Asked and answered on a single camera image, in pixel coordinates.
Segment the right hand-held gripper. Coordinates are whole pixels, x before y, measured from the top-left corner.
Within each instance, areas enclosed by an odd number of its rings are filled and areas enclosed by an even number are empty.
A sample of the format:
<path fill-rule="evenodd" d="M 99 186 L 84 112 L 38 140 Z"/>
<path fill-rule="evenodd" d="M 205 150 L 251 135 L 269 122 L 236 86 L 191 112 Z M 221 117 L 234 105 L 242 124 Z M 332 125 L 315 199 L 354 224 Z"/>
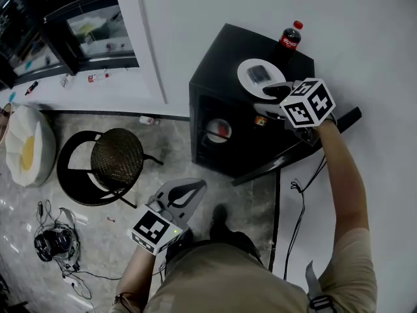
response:
<path fill-rule="evenodd" d="M 275 83 L 263 88 L 270 97 L 282 98 L 279 104 L 255 102 L 256 110 L 266 110 L 277 119 L 284 120 L 284 127 L 309 145 L 319 139 L 315 129 L 332 115 L 336 104 L 324 80 L 306 78 L 303 81 Z"/>

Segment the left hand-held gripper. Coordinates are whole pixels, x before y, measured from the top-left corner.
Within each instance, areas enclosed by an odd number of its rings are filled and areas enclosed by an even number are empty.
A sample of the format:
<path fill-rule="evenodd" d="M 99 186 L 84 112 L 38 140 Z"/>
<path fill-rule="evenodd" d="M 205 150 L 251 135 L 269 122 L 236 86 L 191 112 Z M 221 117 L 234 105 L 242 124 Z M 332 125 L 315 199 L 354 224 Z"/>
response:
<path fill-rule="evenodd" d="M 131 230 L 132 240 L 156 256 L 179 240 L 188 221 L 205 195 L 202 179 L 175 179 L 165 183 L 139 208 L 139 221 Z"/>

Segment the white round plate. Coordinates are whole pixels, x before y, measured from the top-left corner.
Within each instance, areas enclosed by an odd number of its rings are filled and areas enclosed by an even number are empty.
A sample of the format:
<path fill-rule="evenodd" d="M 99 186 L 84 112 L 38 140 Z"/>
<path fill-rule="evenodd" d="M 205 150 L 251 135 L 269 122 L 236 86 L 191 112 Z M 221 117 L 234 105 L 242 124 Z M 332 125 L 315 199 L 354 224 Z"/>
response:
<path fill-rule="evenodd" d="M 261 77 L 257 81 L 254 81 L 250 76 L 250 72 L 253 72 L 254 69 L 261 69 Z M 262 59 L 247 59 L 241 62 L 237 69 L 237 76 L 240 84 L 249 94 L 263 100 L 274 99 L 263 92 L 265 87 L 287 81 L 279 68 Z"/>
<path fill-rule="evenodd" d="M 227 123 L 229 125 L 229 137 L 228 138 L 220 136 L 216 133 L 217 132 L 217 125 L 218 125 L 219 121 Z M 225 143 L 225 142 L 228 141 L 228 139 L 232 135 L 231 125 L 224 119 L 212 119 L 212 120 L 210 120 L 207 123 L 205 130 L 207 131 L 207 137 L 214 143 Z"/>

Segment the black mini fridge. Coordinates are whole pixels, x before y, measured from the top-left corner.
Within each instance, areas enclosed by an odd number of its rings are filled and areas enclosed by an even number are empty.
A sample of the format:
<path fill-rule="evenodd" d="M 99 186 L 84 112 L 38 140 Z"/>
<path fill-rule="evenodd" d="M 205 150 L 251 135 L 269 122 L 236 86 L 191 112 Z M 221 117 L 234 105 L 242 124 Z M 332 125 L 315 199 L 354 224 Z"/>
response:
<path fill-rule="evenodd" d="M 268 59 L 276 41 L 252 31 L 223 26 L 189 82 L 192 161 L 232 177 L 237 186 L 289 166 L 321 148 L 308 145 L 284 123 L 268 118 L 262 127 L 255 97 L 240 84 L 237 69 L 249 58 Z M 214 143 L 205 130 L 212 119 L 224 119 L 232 128 L 225 143 Z"/>

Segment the person's left forearm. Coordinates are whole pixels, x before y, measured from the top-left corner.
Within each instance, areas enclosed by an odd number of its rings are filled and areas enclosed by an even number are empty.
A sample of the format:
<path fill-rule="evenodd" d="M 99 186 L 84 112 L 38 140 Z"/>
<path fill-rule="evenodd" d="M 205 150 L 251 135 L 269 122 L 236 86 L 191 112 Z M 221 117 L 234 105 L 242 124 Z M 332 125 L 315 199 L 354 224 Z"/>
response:
<path fill-rule="evenodd" d="M 117 285 L 116 296 L 122 295 L 140 312 L 149 300 L 155 259 L 156 256 L 138 246 Z"/>

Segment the person's right forearm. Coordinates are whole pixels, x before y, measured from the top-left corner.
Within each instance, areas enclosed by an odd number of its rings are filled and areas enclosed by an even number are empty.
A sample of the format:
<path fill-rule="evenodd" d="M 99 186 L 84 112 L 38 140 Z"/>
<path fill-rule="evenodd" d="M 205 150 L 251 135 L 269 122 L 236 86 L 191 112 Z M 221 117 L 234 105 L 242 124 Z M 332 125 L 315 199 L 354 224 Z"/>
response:
<path fill-rule="evenodd" d="M 356 228 L 369 228 L 364 183 L 337 126 L 325 120 L 317 127 L 328 167 L 336 214 L 334 241 Z"/>

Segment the black shoe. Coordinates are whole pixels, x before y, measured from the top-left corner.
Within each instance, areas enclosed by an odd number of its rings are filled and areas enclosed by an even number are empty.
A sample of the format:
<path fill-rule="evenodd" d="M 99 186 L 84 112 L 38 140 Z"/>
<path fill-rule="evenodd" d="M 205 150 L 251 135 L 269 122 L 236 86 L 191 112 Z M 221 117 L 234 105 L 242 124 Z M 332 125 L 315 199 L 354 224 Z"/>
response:
<path fill-rule="evenodd" d="M 217 239 L 222 237 L 229 230 L 226 222 L 228 218 L 227 207 L 224 204 L 215 206 L 212 212 L 212 220 L 210 225 L 210 238 Z"/>

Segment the cola bottle with red cap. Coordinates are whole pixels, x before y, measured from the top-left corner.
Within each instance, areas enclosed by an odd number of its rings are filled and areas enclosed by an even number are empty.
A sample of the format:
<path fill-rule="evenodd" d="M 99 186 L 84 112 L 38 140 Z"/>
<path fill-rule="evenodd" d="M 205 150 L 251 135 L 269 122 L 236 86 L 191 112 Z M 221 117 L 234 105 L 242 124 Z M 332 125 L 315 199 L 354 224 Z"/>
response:
<path fill-rule="evenodd" d="M 274 62 L 278 67 L 285 66 L 293 56 L 301 41 L 301 21 L 295 20 L 291 27 L 286 28 L 274 48 Z"/>

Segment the person's black trousers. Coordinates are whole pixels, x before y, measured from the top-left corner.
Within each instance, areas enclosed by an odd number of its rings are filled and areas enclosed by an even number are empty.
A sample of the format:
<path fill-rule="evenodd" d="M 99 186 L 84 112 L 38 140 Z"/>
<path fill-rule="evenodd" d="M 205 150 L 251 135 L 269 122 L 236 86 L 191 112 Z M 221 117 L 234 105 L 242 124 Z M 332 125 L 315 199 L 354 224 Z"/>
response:
<path fill-rule="evenodd" d="M 165 275 L 205 275 L 228 268 L 243 269 L 249 265 L 263 268 L 260 253 L 252 240 L 240 231 L 221 227 L 209 240 L 195 241 L 191 230 L 172 244 L 166 253 Z"/>

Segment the black wicker chair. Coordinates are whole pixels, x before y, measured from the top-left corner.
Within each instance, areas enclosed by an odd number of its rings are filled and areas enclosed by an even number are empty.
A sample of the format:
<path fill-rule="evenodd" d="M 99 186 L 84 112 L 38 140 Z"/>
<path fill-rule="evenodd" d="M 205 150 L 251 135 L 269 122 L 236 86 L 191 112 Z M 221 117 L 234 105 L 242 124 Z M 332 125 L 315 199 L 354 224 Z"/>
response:
<path fill-rule="evenodd" d="M 82 144 L 93 142 L 88 169 L 69 167 L 73 152 Z M 132 208 L 137 206 L 124 196 L 135 185 L 145 160 L 164 163 L 143 151 L 139 138 L 124 128 L 105 133 L 84 130 L 71 136 L 57 160 L 57 178 L 64 193 L 84 206 L 103 206 L 117 200 Z"/>

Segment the person's beige shirt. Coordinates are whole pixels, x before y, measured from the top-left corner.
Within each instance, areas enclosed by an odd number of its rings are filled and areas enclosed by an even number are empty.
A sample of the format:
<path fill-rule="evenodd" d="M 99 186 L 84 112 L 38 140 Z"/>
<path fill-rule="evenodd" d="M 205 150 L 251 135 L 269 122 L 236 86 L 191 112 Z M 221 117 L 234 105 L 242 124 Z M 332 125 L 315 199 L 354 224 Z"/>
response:
<path fill-rule="evenodd" d="M 337 313 L 376 313 L 367 229 L 351 230 L 336 243 L 320 277 L 312 266 L 307 270 L 308 292 L 255 265 L 205 275 L 170 274 L 142 312 L 127 300 L 116 300 L 109 313 L 315 313 L 309 306 L 315 295 L 330 297 Z"/>

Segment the white flower-shaped cushion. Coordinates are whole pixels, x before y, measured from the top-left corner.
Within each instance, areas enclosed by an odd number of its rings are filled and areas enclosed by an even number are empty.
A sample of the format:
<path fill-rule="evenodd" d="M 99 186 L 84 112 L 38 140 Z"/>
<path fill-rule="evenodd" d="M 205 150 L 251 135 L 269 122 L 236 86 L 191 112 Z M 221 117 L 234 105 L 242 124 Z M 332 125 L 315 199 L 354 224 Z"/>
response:
<path fill-rule="evenodd" d="M 46 117 L 21 105 L 11 115 L 5 135 L 6 164 L 13 181 L 24 187 L 42 185 L 55 161 L 57 143 Z"/>

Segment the black window frame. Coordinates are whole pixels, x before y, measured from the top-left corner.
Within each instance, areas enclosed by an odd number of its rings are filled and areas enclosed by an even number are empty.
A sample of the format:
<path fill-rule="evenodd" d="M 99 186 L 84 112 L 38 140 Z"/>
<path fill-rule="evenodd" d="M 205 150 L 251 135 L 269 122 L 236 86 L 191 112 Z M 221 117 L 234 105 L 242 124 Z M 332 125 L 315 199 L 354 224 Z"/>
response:
<path fill-rule="evenodd" d="M 0 0 L 0 91 L 58 74 L 137 68 L 121 0 Z"/>

